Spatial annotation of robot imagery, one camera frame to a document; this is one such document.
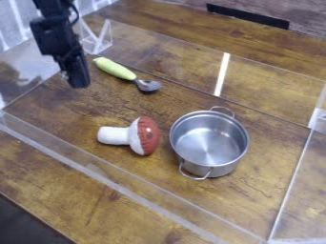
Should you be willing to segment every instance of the toy mushroom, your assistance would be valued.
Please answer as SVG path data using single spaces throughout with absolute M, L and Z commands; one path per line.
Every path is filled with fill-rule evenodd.
M 154 120 L 142 116 L 128 128 L 100 127 L 96 139 L 104 144 L 129 145 L 134 152 L 148 155 L 158 147 L 159 129 Z

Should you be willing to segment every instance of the silver pot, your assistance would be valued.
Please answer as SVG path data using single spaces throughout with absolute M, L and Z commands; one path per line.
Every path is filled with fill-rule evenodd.
M 234 119 L 234 112 L 215 106 L 210 111 L 191 112 L 180 117 L 171 127 L 170 142 L 179 157 L 180 174 L 204 180 L 235 169 L 248 150 L 250 136 Z

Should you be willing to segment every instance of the mushroom cap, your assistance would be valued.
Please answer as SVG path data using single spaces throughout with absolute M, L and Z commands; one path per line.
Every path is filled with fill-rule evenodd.
M 150 117 L 142 116 L 132 122 L 128 142 L 131 149 L 140 155 L 148 155 L 155 151 L 159 144 L 159 129 Z

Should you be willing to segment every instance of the metal spoon head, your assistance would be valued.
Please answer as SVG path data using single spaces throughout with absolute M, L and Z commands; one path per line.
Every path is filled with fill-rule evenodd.
M 135 84 L 138 85 L 138 89 L 142 92 L 154 92 L 162 87 L 162 83 L 154 80 L 148 81 L 148 80 L 135 79 Z

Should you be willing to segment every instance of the spoon handle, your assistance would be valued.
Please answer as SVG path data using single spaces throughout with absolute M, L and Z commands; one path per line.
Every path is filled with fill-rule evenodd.
M 108 72 L 120 79 L 132 81 L 138 77 L 132 71 L 129 71 L 123 65 L 115 63 L 108 58 L 99 57 L 93 60 L 93 62 L 100 70 Z

